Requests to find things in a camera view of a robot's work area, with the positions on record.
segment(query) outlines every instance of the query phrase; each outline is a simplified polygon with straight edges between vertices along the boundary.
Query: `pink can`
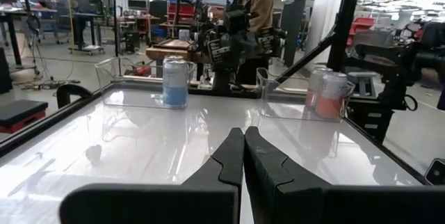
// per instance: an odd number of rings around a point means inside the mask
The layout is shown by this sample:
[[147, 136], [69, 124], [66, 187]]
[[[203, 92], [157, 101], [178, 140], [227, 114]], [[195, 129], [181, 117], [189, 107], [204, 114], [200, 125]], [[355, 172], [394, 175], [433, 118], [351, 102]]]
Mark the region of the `pink can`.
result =
[[348, 77], [340, 72], [330, 72], [323, 77], [323, 88], [316, 105], [316, 112], [323, 118], [338, 118], [348, 94]]
[[309, 78], [309, 87], [307, 88], [306, 106], [315, 107], [317, 105], [318, 95], [323, 86], [323, 77], [332, 72], [332, 69], [327, 67], [316, 67], [312, 70]]

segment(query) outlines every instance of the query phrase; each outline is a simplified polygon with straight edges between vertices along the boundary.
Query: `white table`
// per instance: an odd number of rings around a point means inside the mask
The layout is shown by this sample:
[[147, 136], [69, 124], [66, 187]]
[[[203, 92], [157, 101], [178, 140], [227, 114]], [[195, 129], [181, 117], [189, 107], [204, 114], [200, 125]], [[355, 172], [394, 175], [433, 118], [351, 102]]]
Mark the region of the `white table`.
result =
[[[138, 99], [119, 90], [110, 96]], [[232, 127], [258, 126], [266, 140], [331, 184], [419, 184], [349, 124], [266, 118], [257, 103], [191, 95], [186, 109], [167, 110], [98, 99], [0, 159], [0, 223], [57, 223], [61, 200], [94, 182], [181, 184]], [[86, 157], [95, 145], [102, 147], [98, 166]], [[241, 223], [253, 223], [245, 183]]]

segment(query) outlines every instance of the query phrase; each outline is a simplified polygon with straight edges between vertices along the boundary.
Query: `transparent container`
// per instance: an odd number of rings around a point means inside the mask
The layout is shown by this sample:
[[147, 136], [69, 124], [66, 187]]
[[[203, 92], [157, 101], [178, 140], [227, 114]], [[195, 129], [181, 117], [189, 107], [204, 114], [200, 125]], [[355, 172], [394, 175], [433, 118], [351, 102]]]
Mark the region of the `transparent container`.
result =
[[[195, 64], [189, 63], [188, 81]], [[163, 103], [163, 67], [110, 58], [95, 65], [102, 100], [109, 106], [168, 109]]]
[[354, 85], [348, 84], [339, 117], [324, 118], [317, 114], [315, 107], [306, 106], [309, 79], [289, 77], [283, 84], [276, 82], [275, 76], [265, 68], [257, 70], [257, 85], [261, 88], [260, 114], [270, 118], [291, 120], [318, 120], [339, 122], [344, 117], [346, 105]]

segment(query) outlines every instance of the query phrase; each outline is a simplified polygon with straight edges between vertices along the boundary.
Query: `person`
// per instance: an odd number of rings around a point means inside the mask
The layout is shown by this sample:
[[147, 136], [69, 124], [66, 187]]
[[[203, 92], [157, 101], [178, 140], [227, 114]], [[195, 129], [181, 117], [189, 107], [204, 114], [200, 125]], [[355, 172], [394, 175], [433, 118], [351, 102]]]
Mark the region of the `person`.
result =
[[[247, 0], [234, 0], [235, 3], [246, 4]], [[273, 0], [251, 0], [250, 12], [258, 13], [258, 17], [249, 21], [252, 32], [273, 25]], [[258, 57], [242, 59], [236, 75], [239, 84], [255, 85], [257, 82], [257, 68], [268, 68], [268, 58]]]
[[85, 45], [83, 41], [83, 30], [85, 30], [86, 21], [82, 18], [75, 18], [74, 16], [79, 12], [79, 2], [77, 0], [69, 0], [66, 2], [66, 7], [71, 9], [74, 43], [76, 45], [79, 43]]

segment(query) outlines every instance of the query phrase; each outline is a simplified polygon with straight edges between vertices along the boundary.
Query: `blue can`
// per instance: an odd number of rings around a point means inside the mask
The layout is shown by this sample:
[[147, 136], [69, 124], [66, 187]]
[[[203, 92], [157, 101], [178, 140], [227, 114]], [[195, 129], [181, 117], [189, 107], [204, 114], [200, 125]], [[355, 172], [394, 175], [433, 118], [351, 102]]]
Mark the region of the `blue can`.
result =
[[163, 62], [163, 104], [169, 109], [183, 109], [187, 106], [188, 63], [184, 60]]

